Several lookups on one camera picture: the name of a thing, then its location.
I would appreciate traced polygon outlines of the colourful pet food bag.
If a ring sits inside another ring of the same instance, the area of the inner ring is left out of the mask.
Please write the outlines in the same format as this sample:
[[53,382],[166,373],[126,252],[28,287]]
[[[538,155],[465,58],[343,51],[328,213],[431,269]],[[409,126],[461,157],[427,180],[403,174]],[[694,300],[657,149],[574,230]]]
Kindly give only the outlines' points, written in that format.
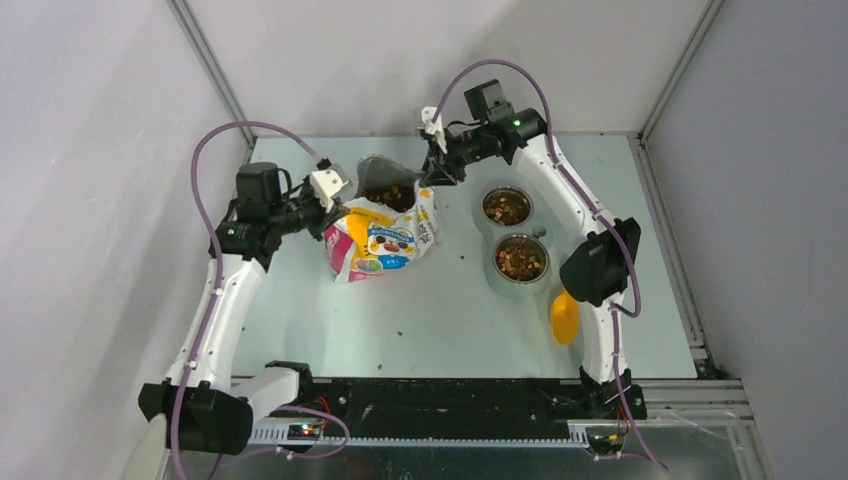
[[[337,282],[351,283],[394,273],[421,260],[440,240],[435,191],[419,185],[421,172],[382,155],[357,165],[357,191],[344,205],[349,214],[324,232],[329,267]],[[404,213],[369,202],[369,188],[410,186],[415,206]]]

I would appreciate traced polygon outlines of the yellow plastic scoop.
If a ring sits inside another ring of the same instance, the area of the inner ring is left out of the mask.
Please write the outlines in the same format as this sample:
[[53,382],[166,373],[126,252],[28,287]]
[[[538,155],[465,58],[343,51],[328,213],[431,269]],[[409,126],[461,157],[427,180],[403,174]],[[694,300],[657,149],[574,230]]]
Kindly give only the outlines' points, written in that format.
[[579,332],[579,319],[579,303],[563,290],[550,307],[550,328],[554,341],[563,346],[572,344]]

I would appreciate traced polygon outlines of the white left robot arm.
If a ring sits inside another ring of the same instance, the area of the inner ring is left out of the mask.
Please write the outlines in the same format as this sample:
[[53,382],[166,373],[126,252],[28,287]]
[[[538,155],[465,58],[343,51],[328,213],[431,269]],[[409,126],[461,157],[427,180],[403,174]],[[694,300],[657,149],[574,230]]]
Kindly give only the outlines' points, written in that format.
[[286,235],[322,240],[342,212],[346,174],[328,159],[298,186],[274,163],[250,163],[236,174],[236,192],[214,229],[207,278],[187,337],[160,383],[146,383],[138,405],[147,420],[164,417],[173,452],[236,455],[255,423],[277,410],[304,416],[316,403],[305,363],[271,361],[234,384],[236,349],[248,310]]

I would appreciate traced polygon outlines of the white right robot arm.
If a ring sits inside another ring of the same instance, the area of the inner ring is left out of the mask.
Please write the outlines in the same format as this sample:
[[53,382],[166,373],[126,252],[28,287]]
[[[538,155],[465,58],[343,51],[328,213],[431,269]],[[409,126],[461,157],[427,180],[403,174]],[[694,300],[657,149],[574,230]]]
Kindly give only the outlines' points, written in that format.
[[591,416],[606,418],[622,403],[614,383],[622,385],[628,371],[621,319],[636,317],[642,309],[635,268],[641,226],[634,218],[614,215],[591,191],[559,147],[546,113],[515,109],[497,80],[464,96],[473,122],[462,133],[449,132],[439,106],[420,111],[420,135],[428,144],[423,182],[456,185],[465,180],[467,167],[502,159],[575,239],[558,277],[564,290],[589,310],[581,373],[593,383],[583,388],[581,402]]

